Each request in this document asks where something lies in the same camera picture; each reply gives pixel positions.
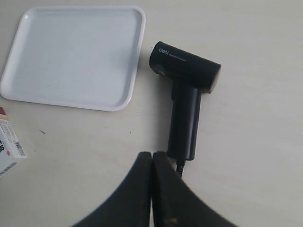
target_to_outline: black hair dryer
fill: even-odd
[[[182,175],[186,160],[195,158],[201,93],[211,93],[221,65],[163,42],[154,47],[149,65],[173,79],[173,100],[167,156],[177,160]]]

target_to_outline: black plastic object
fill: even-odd
[[[74,227],[148,227],[152,155],[140,152],[115,192]]]
[[[154,153],[152,176],[155,227],[236,227],[191,192],[165,152]]]
[[[167,155],[177,160],[177,171],[182,174],[185,160],[195,158],[201,93],[212,92],[221,65],[163,42],[154,47],[149,65],[156,73],[173,78]]]

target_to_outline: table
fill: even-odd
[[[0,71],[27,9],[83,4],[145,11],[133,98],[114,113],[1,98],[28,158],[0,180],[0,226],[71,226],[115,190],[138,152],[166,150],[171,81],[148,66],[159,40],[222,64],[202,97],[184,181],[241,227],[303,226],[302,1],[2,0]]]

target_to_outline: white plastic tray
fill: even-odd
[[[116,111],[131,99],[143,39],[139,7],[40,7],[22,17],[3,97]]]

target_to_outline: cardboard box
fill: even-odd
[[[8,117],[0,106],[0,178],[26,157]]]

